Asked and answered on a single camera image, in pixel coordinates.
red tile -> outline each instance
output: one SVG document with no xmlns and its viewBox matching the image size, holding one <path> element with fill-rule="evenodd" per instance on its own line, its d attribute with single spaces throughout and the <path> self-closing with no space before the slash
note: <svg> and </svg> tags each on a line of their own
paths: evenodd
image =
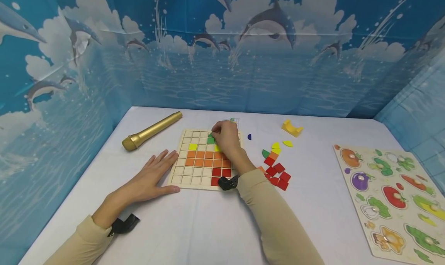
<svg viewBox="0 0 445 265">
<path fill-rule="evenodd" d="M 272 166 L 274 162 L 275 162 L 275 160 L 272 159 L 271 157 L 267 157 L 267 158 L 264 160 L 264 163 L 265 163 L 266 165 L 268 165 L 268 166 Z"/>
<path fill-rule="evenodd" d="M 221 169 L 220 168 L 213 168 L 212 169 L 212 176 L 221 177 Z"/>
<path fill-rule="evenodd" d="M 272 183 L 272 185 L 278 185 L 278 181 L 279 181 L 279 178 L 278 177 L 272 177 L 272 178 L 270 178 L 269 179 L 269 181 Z"/>
<path fill-rule="evenodd" d="M 230 178 L 230 175 L 231 175 L 231 172 L 232 172 L 232 170 L 230 169 L 230 168 L 223 168 L 222 169 L 222 176 L 223 177 L 228 177 L 228 178 Z"/>
<path fill-rule="evenodd" d="M 284 168 L 283 165 L 281 165 L 281 163 L 277 163 L 276 165 L 273 166 L 273 168 L 278 172 L 281 173 L 283 171 L 285 171 L 286 169 Z"/>
<path fill-rule="evenodd" d="M 282 189 L 283 191 L 286 191 L 287 186 L 289 185 L 289 183 L 287 183 L 286 181 L 284 181 L 283 179 L 280 179 L 278 184 L 276 185 L 278 188 Z"/>
<path fill-rule="evenodd" d="M 218 180 L 219 180 L 219 178 L 218 177 L 212 177 L 212 183 L 211 183 L 211 185 L 212 186 L 219 186 L 218 185 Z"/>
<path fill-rule="evenodd" d="M 284 181 L 286 181 L 286 182 L 289 182 L 290 175 L 287 174 L 287 172 L 283 172 L 279 177 L 280 177 L 281 180 L 284 180 Z"/>
<path fill-rule="evenodd" d="M 267 172 L 267 174 L 269 174 L 272 177 L 274 177 L 275 174 L 277 174 L 277 171 L 274 168 L 272 168 L 272 167 L 266 169 L 266 172 Z"/>
</svg>

white table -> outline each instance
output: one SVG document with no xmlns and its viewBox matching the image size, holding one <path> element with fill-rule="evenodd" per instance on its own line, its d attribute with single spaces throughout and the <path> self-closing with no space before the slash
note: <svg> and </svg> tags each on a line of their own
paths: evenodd
<svg viewBox="0 0 445 265">
<path fill-rule="evenodd" d="M 364 238 L 333 144 L 402 149 L 380 122 L 368 119 L 284 116 L 236 112 L 180 110 L 181 120 L 127 153 L 121 141 L 178 111 L 132 107 L 91 165 L 38 236 L 20 265 L 42 264 L 92 214 L 104 197 L 136 174 L 152 154 L 176 149 L 184 128 L 210 129 L 216 121 L 240 118 L 244 148 L 255 165 L 262 149 L 281 143 L 278 161 L 292 175 L 286 192 L 279 190 L 295 212 L 326 265 L 402 264 L 373 257 Z M 298 138 L 281 130 L 285 119 L 304 127 Z M 252 141 L 247 135 L 252 134 Z M 141 222 L 120 235 L 98 260 L 100 265 L 267 264 L 257 226 L 236 192 L 182 189 L 127 210 Z"/>
</svg>

wooden peg puzzle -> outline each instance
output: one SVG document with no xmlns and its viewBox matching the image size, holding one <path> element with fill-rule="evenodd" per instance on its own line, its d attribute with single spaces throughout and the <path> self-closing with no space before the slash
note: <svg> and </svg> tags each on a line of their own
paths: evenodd
<svg viewBox="0 0 445 265">
<path fill-rule="evenodd" d="M 445 198 L 413 154 L 334 149 L 372 255 L 445 264 Z"/>
<path fill-rule="evenodd" d="M 238 139 L 243 147 L 241 133 Z M 183 189 L 220 191 L 218 179 L 237 175 L 232 163 L 220 152 L 211 131 L 187 129 L 179 141 L 179 157 L 173 164 L 168 184 Z"/>
</svg>

yellow block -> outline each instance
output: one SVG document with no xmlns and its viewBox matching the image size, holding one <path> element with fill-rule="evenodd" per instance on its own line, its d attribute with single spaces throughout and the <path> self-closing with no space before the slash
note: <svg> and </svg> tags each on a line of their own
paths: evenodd
<svg viewBox="0 0 445 265">
<path fill-rule="evenodd" d="M 189 145 L 189 150 L 196 150 L 197 149 L 197 144 L 190 144 Z"/>
</svg>

wooden puzzle board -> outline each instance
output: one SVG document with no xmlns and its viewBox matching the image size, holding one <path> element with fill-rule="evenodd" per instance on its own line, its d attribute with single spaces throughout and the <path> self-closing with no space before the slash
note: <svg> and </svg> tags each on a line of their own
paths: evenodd
<svg viewBox="0 0 445 265">
<path fill-rule="evenodd" d="M 220 152 L 211 131 L 186 129 L 179 139 L 178 160 L 170 171 L 168 184 L 184 189 L 222 191 L 218 179 L 237 175 L 232 163 Z M 238 139 L 243 147 L 241 133 Z"/>
<path fill-rule="evenodd" d="M 334 145 L 376 257 L 445 264 L 445 198 L 412 153 Z"/>
</svg>

